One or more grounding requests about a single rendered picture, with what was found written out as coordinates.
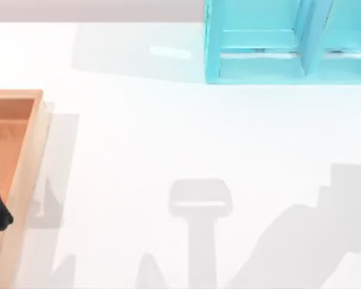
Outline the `light blue rack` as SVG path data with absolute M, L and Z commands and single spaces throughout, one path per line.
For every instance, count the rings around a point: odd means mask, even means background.
M 210 84 L 361 84 L 361 0 L 205 0 Z

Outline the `shallow salmon-coloured box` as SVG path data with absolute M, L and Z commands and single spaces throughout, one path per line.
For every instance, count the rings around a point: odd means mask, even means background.
M 0 195 L 14 217 L 0 231 L 0 289 L 13 289 L 50 122 L 42 90 L 0 89 Z

